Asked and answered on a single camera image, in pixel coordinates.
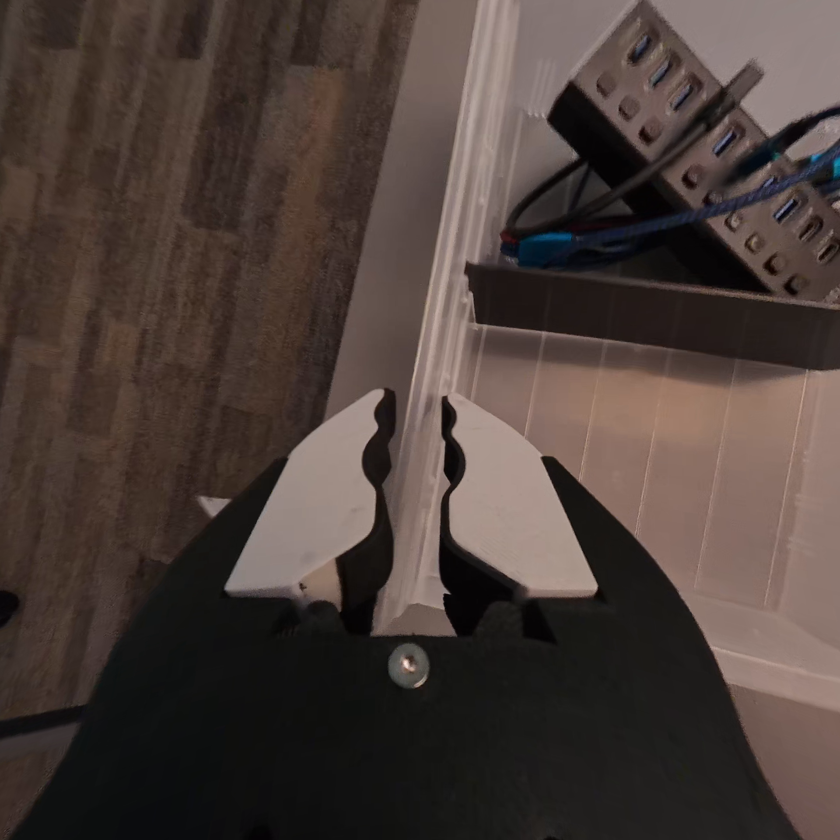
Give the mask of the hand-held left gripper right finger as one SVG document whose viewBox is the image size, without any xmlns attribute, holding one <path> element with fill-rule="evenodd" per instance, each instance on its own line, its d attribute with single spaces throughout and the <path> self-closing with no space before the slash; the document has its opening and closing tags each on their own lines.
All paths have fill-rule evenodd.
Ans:
<svg viewBox="0 0 840 840">
<path fill-rule="evenodd" d="M 495 604 L 592 599 L 598 584 L 540 452 L 464 396 L 441 403 L 438 573 L 444 611 L 470 636 Z"/>
</svg>

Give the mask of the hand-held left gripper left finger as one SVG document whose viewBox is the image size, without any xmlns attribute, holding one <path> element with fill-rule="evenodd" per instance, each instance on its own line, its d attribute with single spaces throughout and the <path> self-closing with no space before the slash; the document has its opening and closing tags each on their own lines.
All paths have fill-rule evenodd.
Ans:
<svg viewBox="0 0 840 840">
<path fill-rule="evenodd" d="M 376 388 L 294 447 L 224 594 L 328 604 L 349 634 L 370 636 L 394 562 L 385 483 L 395 430 L 396 395 Z"/>
</svg>

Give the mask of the clear plastic bin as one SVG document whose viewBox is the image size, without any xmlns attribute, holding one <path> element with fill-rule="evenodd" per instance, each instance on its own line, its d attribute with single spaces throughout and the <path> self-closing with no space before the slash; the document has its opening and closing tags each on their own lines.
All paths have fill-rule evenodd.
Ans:
<svg viewBox="0 0 840 840">
<path fill-rule="evenodd" d="M 393 482 L 395 569 L 377 625 L 443 620 L 440 397 L 461 393 L 561 462 L 654 556 L 728 683 L 838 711 L 839 373 L 475 324 L 465 275 L 490 226 L 559 161 L 525 61 L 549 2 L 478 2 L 405 431 Z"/>
</svg>

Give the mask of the long black multiport USB hub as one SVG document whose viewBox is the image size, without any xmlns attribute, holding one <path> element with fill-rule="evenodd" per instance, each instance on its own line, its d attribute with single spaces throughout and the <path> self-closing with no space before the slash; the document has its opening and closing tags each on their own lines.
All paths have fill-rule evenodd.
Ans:
<svg viewBox="0 0 840 840">
<path fill-rule="evenodd" d="M 721 90 L 659 11 L 638 2 L 575 72 L 549 123 L 605 184 L 618 187 L 658 159 Z M 767 138 L 737 106 L 623 202 L 645 220 L 771 186 L 794 173 L 790 157 L 726 192 L 712 189 Z M 811 185 L 662 236 L 691 284 L 805 301 L 838 297 L 838 213 Z"/>
</svg>

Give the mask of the black bin divider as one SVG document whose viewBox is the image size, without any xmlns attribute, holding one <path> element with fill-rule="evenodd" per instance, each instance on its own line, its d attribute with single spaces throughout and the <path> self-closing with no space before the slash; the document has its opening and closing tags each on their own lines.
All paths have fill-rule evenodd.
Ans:
<svg viewBox="0 0 840 840">
<path fill-rule="evenodd" d="M 837 307 L 603 274 L 468 262 L 476 321 L 810 371 L 839 369 Z"/>
</svg>

